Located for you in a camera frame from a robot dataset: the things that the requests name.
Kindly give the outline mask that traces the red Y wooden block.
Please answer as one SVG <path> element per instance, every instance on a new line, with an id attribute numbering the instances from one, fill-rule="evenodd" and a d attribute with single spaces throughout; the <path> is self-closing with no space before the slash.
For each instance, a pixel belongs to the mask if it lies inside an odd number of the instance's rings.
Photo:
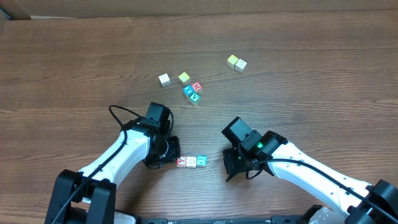
<path id="1" fill-rule="evenodd" d="M 186 167 L 187 166 L 187 156 L 180 156 L 176 160 L 177 167 Z"/>

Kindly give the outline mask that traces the plain cream wooden block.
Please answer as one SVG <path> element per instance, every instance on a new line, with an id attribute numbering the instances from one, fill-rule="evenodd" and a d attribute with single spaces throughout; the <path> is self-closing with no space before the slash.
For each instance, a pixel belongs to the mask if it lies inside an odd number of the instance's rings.
<path id="1" fill-rule="evenodd" d="M 186 164 L 187 168 L 196 168 L 197 167 L 197 158 L 196 157 L 191 157 L 188 156 L 187 157 L 187 164 Z"/>

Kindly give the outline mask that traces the blue D wooden block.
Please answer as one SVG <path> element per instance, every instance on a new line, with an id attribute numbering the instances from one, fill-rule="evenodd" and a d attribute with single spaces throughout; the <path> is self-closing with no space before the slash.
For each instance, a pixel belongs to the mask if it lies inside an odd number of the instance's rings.
<path id="1" fill-rule="evenodd" d="M 197 156 L 197 167 L 206 167 L 206 165 L 207 165 L 207 157 Z"/>

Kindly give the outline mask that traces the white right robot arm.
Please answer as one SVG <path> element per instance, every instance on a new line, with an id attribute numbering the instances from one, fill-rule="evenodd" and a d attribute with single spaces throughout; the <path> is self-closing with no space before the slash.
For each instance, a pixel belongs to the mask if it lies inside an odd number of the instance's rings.
<path id="1" fill-rule="evenodd" d="M 397 223 L 397 188 L 385 180 L 371 185 L 343 175 L 272 131 L 222 133 L 233 145 L 223 152 L 230 179 L 241 172 L 251 179 L 250 171 L 265 171 L 322 201 L 301 217 L 302 223 Z"/>

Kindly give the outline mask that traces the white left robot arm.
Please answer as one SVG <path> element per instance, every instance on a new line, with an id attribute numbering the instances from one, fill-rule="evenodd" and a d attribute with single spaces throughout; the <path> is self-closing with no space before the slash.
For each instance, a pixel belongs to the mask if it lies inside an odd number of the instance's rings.
<path id="1" fill-rule="evenodd" d="M 116 210 L 116 190 L 139 162 L 151 169 L 180 156 L 179 139 L 169 127 L 135 119 L 123 125 L 117 140 L 78 172 L 57 176 L 46 223 L 138 223 L 135 215 Z"/>

